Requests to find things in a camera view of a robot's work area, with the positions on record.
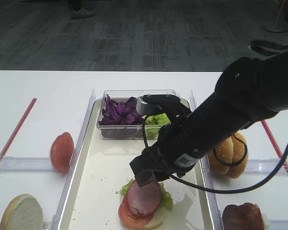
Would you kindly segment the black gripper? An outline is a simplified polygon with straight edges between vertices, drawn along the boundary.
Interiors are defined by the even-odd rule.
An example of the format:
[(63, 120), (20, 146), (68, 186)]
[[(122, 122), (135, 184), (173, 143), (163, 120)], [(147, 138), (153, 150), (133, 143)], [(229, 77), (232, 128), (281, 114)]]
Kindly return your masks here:
[(157, 142), (146, 146), (141, 155), (130, 162), (130, 167), (140, 187), (169, 178), (196, 187), (182, 177), (201, 157), (202, 152), (192, 147), (183, 125), (168, 125), (161, 128)]

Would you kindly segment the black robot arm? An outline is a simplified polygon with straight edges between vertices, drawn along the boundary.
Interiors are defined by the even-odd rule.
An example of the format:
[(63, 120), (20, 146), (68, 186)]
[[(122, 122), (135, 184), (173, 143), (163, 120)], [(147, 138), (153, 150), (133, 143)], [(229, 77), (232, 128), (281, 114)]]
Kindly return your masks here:
[(130, 162), (139, 186), (178, 182), (208, 152), (241, 129), (288, 110), (288, 51), (260, 60), (242, 57), (229, 65), (214, 92), (194, 111), (172, 94), (138, 98), (137, 113), (165, 113), (171, 123), (157, 142)]

